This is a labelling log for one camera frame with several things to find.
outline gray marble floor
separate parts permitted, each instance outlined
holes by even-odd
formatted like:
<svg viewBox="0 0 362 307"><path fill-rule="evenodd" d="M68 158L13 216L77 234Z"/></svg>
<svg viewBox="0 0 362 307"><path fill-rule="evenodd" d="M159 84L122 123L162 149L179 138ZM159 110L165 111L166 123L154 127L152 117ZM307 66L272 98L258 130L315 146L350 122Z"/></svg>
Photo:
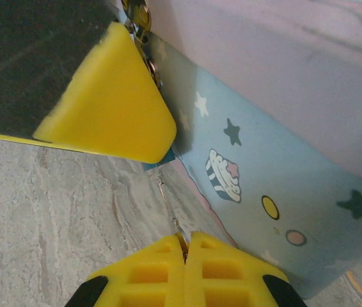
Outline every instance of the gray marble floor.
<svg viewBox="0 0 362 307"><path fill-rule="evenodd" d="M169 165L0 141L0 306L63 306L89 273L170 234L160 179L185 229L227 240ZM362 306L362 264L348 274L308 305Z"/></svg>

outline star print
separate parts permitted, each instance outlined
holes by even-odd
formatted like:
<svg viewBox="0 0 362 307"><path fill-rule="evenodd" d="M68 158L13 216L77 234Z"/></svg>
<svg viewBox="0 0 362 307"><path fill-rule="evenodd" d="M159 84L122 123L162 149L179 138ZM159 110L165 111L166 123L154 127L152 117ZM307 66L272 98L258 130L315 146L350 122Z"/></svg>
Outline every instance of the star print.
<svg viewBox="0 0 362 307"><path fill-rule="evenodd" d="M226 170L231 174L232 178L239 177L238 173L238 165L235 163L232 163L231 161L228 161L228 165L226 166Z"/></svg>
<svg viewBox="0 0 362 307"><path fill-rule="evenodd" d="M158 53L161 56L161 59L164 61L165 59L167 59L167 51L166 51L166 44L164 43L164 41L160 40L158 43L158 49L157 49Z"/></svg>
<svg viewBox="0 0 362 307"><path fill-rule="evenodd" d="M264 259L266 262L269 262L270 264L273 264L273 265L279 264L279 261L277 261L275 258L273 258L268 251L265 251L262 254L262 259Z"/></svg>
<svg viewBox="0 0 362 307"><path fill-rule="evenodd" d="M208 110L207 110L207 99L204 97L201 97L200 93L196 92L196 102L195 106L200 109L201 116L204 117L204 115L209 116Z"/></svg>
<svg viewBox="0 0 362 307"><path fill-rule="evenodd" d="M331 269L336 271L343 271L352 267L356 262L353 260L339 260L337 259L334 264L325 266L325 269Z"/></svg>
<svg viewBox="0 0 362 307"><path fill-rule="evenodd" d="M224 129L224 133L230 137L231 145L237 143L239 146L242 146L238 135L240 127L232 125L232 122L229 118L226 119L226 122L228 127Z"/></svg>
<svg viewBox="0 0 362 307"><path fill-rule="evenodd" d="M352 198L348 201L338 201L336 204L352 212L354 219L362 217L362 194L357 190L352 190Z"/></svg>
<svg viewBox="0 0 362 307"><path fill-rule="evenodd" d="M188 131L191 130L191 128L189 127L188 116L186 114L184 114L182 111L180 111L180 122L181 122L181 125L183 126L184 130L188 130Z"/></svg>

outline yellow waffle-pattern plastic piece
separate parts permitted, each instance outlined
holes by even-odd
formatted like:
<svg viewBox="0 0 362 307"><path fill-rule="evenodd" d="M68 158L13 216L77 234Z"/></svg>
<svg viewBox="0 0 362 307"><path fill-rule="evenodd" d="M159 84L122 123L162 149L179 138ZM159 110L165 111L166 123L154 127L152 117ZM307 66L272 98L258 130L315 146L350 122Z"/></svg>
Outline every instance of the yellow waffle-pattern plastic piece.
<svg viewBox="0 0 362 307"><path fill-rule="evenodd" d="M277 268L202 232L192 234L185 267L185 306L278 307L262 277Z"/></svg>
<svg viewBox="0 0 362 307"><path fill-rule="evenodd" d="M33 137L75 150L157 163L174 119L123 24L112 23Z"/></svg>
<svg viewBox="0 0 362 307"><path fill-rule="evenodd" d="M85 306L278 307L265 275L288 281L279 269L201 232L192 234L184 264L180 242L172 235L93 273L88 282L101 276L108 282L103 277L105 288ZM79 288L66 306L91 295Z"/></svg>

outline polka dot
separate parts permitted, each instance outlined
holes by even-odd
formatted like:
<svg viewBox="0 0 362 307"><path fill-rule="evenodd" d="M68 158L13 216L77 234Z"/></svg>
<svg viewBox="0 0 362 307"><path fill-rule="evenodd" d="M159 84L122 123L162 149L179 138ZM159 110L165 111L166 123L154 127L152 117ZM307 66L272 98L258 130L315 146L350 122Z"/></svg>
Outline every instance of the polka dot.
<svg viewBox="0 0 362 307"><path fill-rule="evenodd" d="M262 196L262 205L264 206L265 212L268 214L268 216L275 220L279 219L279 210L269 196Z"/></svg>
<svg viewBox="0 0 362 307"><path fill-rule="evenodd" d="M306 237L299 230L288 230L286 232L286 240L294 246L303 246L307 242Z"/></svg>

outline yellow circle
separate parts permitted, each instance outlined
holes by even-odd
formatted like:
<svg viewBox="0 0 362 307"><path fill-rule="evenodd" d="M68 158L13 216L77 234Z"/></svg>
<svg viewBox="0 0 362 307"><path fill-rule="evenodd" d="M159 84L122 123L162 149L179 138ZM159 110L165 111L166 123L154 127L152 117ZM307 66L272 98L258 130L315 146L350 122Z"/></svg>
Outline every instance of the yellow circle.
<svg viewBox="0 0 362 307"><path fill-rule="evenodd" d="M262 196L262 205L266 213L268 213L268 216L276 220L279 219L279 210L269 196Z"/></svg>

